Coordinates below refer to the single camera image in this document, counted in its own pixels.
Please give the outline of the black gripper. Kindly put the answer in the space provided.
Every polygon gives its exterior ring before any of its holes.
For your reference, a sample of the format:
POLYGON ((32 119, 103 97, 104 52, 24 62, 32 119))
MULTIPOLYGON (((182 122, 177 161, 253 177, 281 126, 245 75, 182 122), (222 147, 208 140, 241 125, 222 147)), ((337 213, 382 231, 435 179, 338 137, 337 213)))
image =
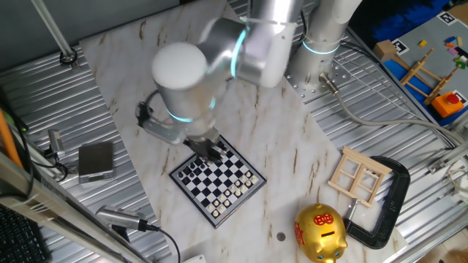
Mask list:
POLYGON ((208 139, 196 140, 187 137, 184 140, 184 144, 206 163, 221 163, 226 154, 223 147, 216 145, 208 139))

